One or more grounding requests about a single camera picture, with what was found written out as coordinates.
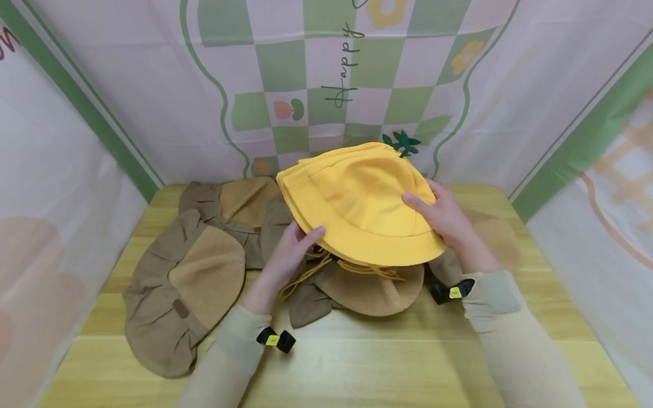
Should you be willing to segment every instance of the yellow label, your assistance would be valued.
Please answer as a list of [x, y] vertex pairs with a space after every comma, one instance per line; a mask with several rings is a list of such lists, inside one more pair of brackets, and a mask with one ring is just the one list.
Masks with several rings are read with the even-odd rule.
[[272, 334], [270, 337], [268, 337], [267, 341], [265, 342], [266, 346], [276, 346], [279, 344], [279, 336]]
[[450, 299], [460, 299], [462, 297], [462, 294], [460, 293], [460, 288], [457, 286], [454, 286], [453, 288], [449, 289], [449, 298]]

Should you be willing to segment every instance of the hand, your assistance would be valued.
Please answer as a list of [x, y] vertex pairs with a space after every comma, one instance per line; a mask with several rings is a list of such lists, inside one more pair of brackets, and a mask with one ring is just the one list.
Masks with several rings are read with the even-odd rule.
[[245, 292], [240, 305], [252, 313], [269, 315], [281, 288], [293, 277], [308, 249], [326, 231], [322, 226], [305, 234], [295, 221], [286, 227], [268, 263]]
[[404, 193], [404, 202], [422, 214], [430, 226], [442, 236], [448, 246], [456, 247], [476, 235], [474, 227], [467, 219], [453, 193], [428, 178], [425, 179], [436, 195], [434, 204], [427, 204], [419, 197]]
[[261, 275], [269, 277], [271, 282], [281, 290], [295, 274], [306, 252], [324, 236], [326, 231], [326, 228], [321, 226], [306, 234], [296, 221], [290, 223], [283, 231]]
[[431, 228], [442, 236], [444, 242], [453, 248], [464, 274], [493, 272], [502, 267], [485, 242], [476, 233], [453, 193], [441, 184], [425, 179], [436, 202], [427, 204], [418, 197], [404, 193], [404, 202], [422, 214]]

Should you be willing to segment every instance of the black buckle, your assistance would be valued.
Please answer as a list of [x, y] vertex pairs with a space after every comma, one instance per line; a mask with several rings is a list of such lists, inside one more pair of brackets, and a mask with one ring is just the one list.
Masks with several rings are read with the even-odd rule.
[[288, 354], [297, 340], [286, 330], [284, 330], [281, 335], [277, 335], [274, 329], [266, 327], [256, 337], [256, 342], [264, 346], [276, 347], [285, 354]]
[[435, 276], [428, 264], [425, 264], [425, 266], [425, 272], [428, 275], [424, 275], [424, 280], [426, 281], [431, 297], [439, 305], [449, 303], [456, 299], [466, 298], [470, 294], [471, 289], [474, 288], [475, 281], [469, 278], [461, 280], [452, 287], [448, 287]]

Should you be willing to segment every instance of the black clip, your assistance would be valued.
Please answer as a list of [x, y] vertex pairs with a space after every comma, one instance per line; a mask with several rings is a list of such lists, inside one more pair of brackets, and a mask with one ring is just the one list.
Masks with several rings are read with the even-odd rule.
[[264, 346], [276, 347], [285, 354], [288, 354], [297, 340], [295, 340], [295, 338], [286, 330], [284, 330], [281, 335], [277, 335], [274, 329], [266, 327], [256, 337], [256, 342]]
[[437, 304], [451, 302], [454, 299], [466, 298], [474, 287], [474, 279], [463, 279], [452, 287], [446, 286], [436, 278], [437, 282], [428, 290]]

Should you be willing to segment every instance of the yellow flower print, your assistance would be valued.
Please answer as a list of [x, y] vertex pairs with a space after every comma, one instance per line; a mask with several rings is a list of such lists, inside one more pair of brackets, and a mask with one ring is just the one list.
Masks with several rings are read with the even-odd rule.
[[383, 2], [386, 0], [369, 0], [367, 3], [367, 12], [372, 18], [372, 27], [377, 30], [397, 25], [404, 19], [404, 9], [407, 0], [387, 0], [394, 1], [394, 9], [390, 14], [383, 12]]
[[481, 53], [484, 45], [485, 42], [479, 40], [470, 41], [469, 44], [465, 45], [465, 48], [462, 49], [460, 54], [451, 60], [453, 74], [459, 75], [462, 71], [466, 70], [471, 62]]

